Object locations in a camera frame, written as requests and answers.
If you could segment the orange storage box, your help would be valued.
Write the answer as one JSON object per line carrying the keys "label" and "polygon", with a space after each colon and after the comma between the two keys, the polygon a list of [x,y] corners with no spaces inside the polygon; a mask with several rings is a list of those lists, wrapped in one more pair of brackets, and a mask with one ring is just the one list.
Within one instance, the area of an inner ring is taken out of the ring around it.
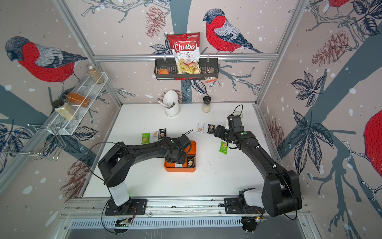
{"label": "orange storage box", "polygon": [[164,168],[167,172],[193,173],[196,171],[197,162],[197,144],[191,141],[192,146],[189,146],[185,152],[186,160],[184,164],[164,162]]}

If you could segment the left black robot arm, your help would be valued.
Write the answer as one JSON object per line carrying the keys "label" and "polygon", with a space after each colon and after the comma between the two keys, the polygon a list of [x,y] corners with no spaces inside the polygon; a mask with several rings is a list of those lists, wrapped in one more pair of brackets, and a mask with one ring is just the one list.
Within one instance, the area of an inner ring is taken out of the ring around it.
{"label": "left black robot arm", "polygon": [[130,195],[124,181],[134,164],[152,158],[164,158],[169,163],[185,163],[187,149],[192,149],[192,143],[184,134],[141,145],[118,142],[99,160],[97,166],[115,205],[120,207],[130,204]]}

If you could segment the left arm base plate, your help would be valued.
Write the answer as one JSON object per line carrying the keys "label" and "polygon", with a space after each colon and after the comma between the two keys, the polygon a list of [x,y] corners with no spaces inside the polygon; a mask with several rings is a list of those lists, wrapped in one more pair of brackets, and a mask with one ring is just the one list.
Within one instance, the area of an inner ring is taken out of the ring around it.
{"label": "left arm base plate", "polygon": [[114,200],[110,199],[104,213],[106,216],[142,216],[145,214],[147,203],[147,199],[129,199],[121,206],[116,206]]}

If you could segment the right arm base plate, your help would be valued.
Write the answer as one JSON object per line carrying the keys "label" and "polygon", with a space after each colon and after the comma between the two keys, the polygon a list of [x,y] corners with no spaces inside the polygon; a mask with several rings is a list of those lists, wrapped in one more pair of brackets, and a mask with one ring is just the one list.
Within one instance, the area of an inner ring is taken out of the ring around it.
{"label": "right arm base plate", "polygon": [[259,214],[262,215],[266,212],[264,208],[257,206],[249,206],[244,199],[240,197],[236,198],[224,198],[223,207],[226,214]]}

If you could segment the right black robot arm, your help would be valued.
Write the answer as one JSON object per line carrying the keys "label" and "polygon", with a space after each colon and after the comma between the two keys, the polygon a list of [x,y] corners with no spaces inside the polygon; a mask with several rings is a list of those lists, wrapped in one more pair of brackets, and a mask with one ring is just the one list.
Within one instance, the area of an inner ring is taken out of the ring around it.
{"label": "right black robot arm", "polygon": [[298,175],[277,164],[261,147],[250,131],[234,132],[218,125],[214,136],[235,144],[246,154],[264,178],[261,200],[263,208],[272,217],[298,211],[302,208],[302,197]]}

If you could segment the white drycake cookie packet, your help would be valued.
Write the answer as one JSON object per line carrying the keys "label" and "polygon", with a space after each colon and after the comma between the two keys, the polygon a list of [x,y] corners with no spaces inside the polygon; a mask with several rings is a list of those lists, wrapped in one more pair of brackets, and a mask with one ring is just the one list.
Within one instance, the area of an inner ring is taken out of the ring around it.
{"label": "white drycake cookie packet", "polygon": [[197,124],[197,133],[203,133],[204,132],[204,127],[205,127],[205,124],[198,123]]}

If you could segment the green cookie packet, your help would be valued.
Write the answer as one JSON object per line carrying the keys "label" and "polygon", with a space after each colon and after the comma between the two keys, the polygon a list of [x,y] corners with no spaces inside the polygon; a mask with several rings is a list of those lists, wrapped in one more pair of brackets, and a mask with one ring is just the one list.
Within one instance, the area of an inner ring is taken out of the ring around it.
{"label": "green cookie packet", "polygon": [[220,143],[220,148],[219,148],[219,151],[218,151],[218,152],[227,155],[227,151],[228,151],[228,145],[227,145],[226,142],[223,142],[223,141],[222,141],[222,142]]}
{"label": "green cookie packet", "polygon": [[144,133],[142,133],[141,144],[148,144],[148,143],[150,143],[150,133],[144,132]]}

